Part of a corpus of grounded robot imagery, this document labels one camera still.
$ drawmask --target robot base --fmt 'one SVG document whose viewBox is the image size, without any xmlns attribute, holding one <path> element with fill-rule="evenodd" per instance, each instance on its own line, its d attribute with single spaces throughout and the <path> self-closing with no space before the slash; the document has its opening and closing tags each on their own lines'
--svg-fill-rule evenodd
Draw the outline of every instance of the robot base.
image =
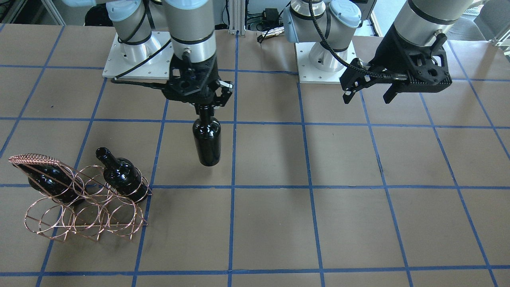
<svg viewBox="0 0 510 287">
<path fill-rule="evenodd" d="M 303 84 L 333 84 L 340 85 L 340 77 L 344 74 L 345 67 L 340 71 L 329 73 L 317 69 L 308 58 L 310 50 L 314 46 L 313 42 L 296 43 L 296 59 L 297 69 L 299 71 L 299 82 Z M 344 59 L 347 63 L 350 63 L 356 58 L 354 46 L 349 44 L 347 48 L 347 59 Z"/>
<path fill-rule="evenodd" d="M 168 32 L 153 32 L 153 36 L 164 45 L 170 39 Z M 118 35 L 115 34 L 112 48 L 108 54 L 108 59 L 103 70 L 103 78 L 113 78 L 116 75 L 131 69 L 134 64 L 128 63 L 124 58 L 124 53 L 120 43 L 117 41 Z M 152 60 L 145 63 L 138 69 L 125 75 L 121 79 L 152 79 L 152 80 L 168 80 L 170 59 L 172 59 L 173 48 L 172 44 L 159 52 Z"/>
</svg>

